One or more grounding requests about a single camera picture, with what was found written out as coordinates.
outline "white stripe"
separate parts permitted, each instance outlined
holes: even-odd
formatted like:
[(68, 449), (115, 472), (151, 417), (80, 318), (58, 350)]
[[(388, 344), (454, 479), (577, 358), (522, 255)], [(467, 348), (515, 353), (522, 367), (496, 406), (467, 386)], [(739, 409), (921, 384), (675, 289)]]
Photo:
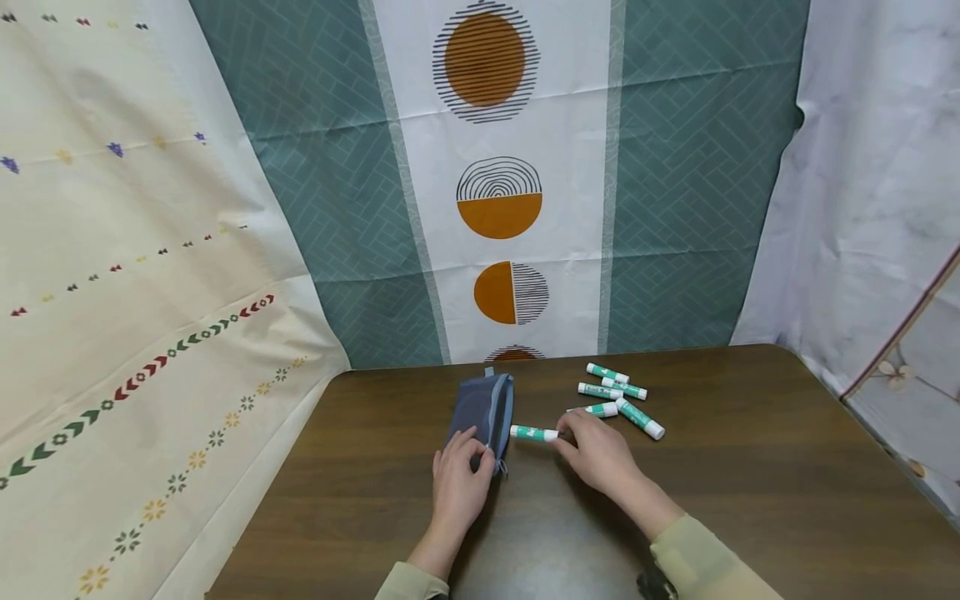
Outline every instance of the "white stripe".
[[(411, 181), (455, 363), (479, 361), (523, 345), (547, 356), (597, 349), (610, 72), (610, 2), (504, 1), (498, 12), (520, 29), (532, 62), (521, 89), (502, 105), (464, 102), (443, 76), (443, 48), (469, 1), (371, 0), (409, 159)], [(455, 27), (464, 19), (453, 23)], [(443, 44), (435, 52), (434, 45)], [(496, 240), (470, 229), (457, 207), (457, 185), (474, 162), (511, 156), (536, 170), (543, 194), (537, 221)], [(473, 298), (476, 278), (510, 261), (540, 274), (548, 297), (514, 297), (523, 325), (496, 323)], [(517, 277), (530, 275), (512, 269)]]

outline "right hand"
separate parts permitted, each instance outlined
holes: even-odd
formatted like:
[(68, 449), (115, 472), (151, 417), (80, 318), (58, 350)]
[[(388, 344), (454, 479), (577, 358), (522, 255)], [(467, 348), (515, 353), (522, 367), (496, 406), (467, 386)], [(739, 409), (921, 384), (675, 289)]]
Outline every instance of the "right hand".
[(615, 429), (583, 409), (566, 413), (557, 429), (573, 433), (577, 446), (557, 438), (551, 444), (584, 482), (604, 493), (653, 541), (684, 515), (660, 486), (640, 472)]
[(561, 432), (571, 432), (577, 446), (557, 438), (557, 448), (584, 483), (616, 503), (632, 483), (643, 479), (627, 441), (618, 431), (582, 409), (564, 414), (557, 423)]

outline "beige sleeve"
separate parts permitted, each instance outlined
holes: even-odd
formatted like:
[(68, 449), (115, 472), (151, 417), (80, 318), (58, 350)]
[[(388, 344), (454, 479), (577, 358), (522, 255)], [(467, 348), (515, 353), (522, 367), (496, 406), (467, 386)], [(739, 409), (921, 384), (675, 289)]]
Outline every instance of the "beige sleeve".
[(374, 600), (427, 600), (450, 593), (450, 586), (407, 563), (394, 565)]
[(781, 600), (692, 516), (670, 525), (650, 550), (681, 600)]

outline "fabric backdrop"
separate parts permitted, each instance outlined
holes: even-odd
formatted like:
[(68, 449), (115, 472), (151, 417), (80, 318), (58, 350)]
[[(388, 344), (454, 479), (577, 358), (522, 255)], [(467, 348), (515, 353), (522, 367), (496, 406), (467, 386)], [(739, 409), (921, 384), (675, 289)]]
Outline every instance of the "fabric backdrop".
[(154, 17), (0, 11), (5, 599), (201, 598), (348, 366), (222, 82), (217, 119), (184, 92), (196, 22)]
[(960, 514), (960, 5), (814, 0), (735, 343), (796, 351)]
[(807, 0), (191, 0), (356, 368), (730, 340)]

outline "glue stick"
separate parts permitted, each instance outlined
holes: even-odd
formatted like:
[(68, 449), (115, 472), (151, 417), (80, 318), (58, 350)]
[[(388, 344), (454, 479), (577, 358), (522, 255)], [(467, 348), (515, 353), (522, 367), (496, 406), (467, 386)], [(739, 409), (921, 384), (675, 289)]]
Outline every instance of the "glue stick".
[[(603, 404), (592, 404), (590, 406), (581, 406), (580, 408), (584, 409), (591, 415), (603, 419), (605, 417), (616, 417), (617, 413), (620, 411), (616, 408), (616, 402), (604, 402)], [(575, 411), (577, 409), (571, 408), (566, 412)]]
[(620, 383), (630, 383), (629, 375), (625, 375), (622, 372), (611, 371), (610, 369), (604, 369), (600, 365), (596, 365), (594, 363), (587, 363), (587, 372), (598, 377), (609, 377), (610, 379), (615, 379)]
[(623, 397), (623, 392), (620, 390), (603, 388), (598, 385), (590, 385), (583, 382), (577, 384), (577, 392), (586, 394), (587, 396), (606, 398), (607, 400), (616, 400), (617, 398)]
[(620, 398), (616, 402), (616, 407), (620, 409), (620, 412), (623, 413), (624, 417), (633, 421), (634, 425), (643, 431), (646, 431), (647, 435), (654, 440), (659, 440), (663, 437), (663, 434), (666, 433), (666, 429), (661, 427), (658, 422), (647, 417), (645, 414), (643, 414), (643, 411), (636, 408), (624, 398)]
[(636, 385), (630, 385), (629, 383), (620, 383), (616, 379), (604, 377), (603, 381), (600, 382), (600, 385), (605, 388), (614, 388), (615, 390), (620, 390), (623, 392), (624, 396), (632, 396), (640, 400), (647, 399), (647, 391), (643, 388), (638, 388)]
[(524, 427), (522, 425), (511, 425), (510, 435), (514, 438), (524, 440), (537, 440), (538, 442), (550, 442), (556, 440), (560, 432), (556, 429), (540, 429), (539, 427)]

